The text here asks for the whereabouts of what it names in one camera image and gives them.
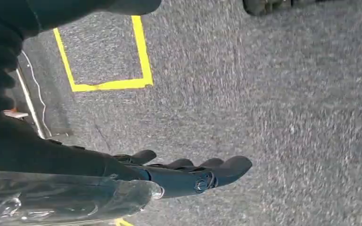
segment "white cable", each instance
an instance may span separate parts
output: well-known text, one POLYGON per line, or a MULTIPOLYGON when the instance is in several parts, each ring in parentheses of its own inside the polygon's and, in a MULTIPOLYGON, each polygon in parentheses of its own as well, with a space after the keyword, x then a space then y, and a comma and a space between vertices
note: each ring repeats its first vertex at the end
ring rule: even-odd
POLYGON ((33 65, 31 64, 30 59, 28 58, 27 54, 26 54, 23 50, 21 51, 21 53, 24 55, 25 59, 27 60, 27 63, 28 63, 28 65, 30 66, 30 69, 31 69, 31 76, 33 77, 33 80, 34 80, 35 84, 36 84, 37 87, 38 87, 38 96, 39 96, 39 98, 40 98, 41 104, 43 105, 43 110, 42 110, 42 123, 43 123, 45 129, 47 130, 47 132, 49 133, 49 137, 52 137, 52 132, 50 131, 50 129, 48 128, 48 126, 47 126, 46 123, 45 123, 46 104, 45 104, 45 102, 44 102, 43 99, 42 99, 41 87, 40 87, 40 84, 37 82, 37 79, 35 78, 33 65))

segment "black fabric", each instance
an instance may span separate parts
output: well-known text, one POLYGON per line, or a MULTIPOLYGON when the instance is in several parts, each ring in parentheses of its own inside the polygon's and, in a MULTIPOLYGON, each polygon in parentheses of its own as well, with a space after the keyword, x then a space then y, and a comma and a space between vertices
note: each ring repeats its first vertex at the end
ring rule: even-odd
POLYGON ((0 171, 140 178, 108 154, 41 139, 24 121, 3 114, 14 107, 5 89, 15 84, 8 72, 17 66, 23 40, 102 10, 114 1, 0 0, 0 171))

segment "black prosthetic hand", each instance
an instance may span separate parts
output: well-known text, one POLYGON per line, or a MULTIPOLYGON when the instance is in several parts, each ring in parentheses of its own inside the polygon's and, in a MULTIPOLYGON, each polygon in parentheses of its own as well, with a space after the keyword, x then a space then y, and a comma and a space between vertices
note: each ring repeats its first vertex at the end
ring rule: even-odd
POLYGON ((170 164, 143 164, 156 158, 151 150, 135 155, 115 155, 119 162, 143 175, 144 180, 159 184, 163 198, 201 194, 204 191, 238 180, 251 167, 252 162, 244 156, 234 156, 227 161, 212 158, 199 166, 188 159, 178 159, 170 164))

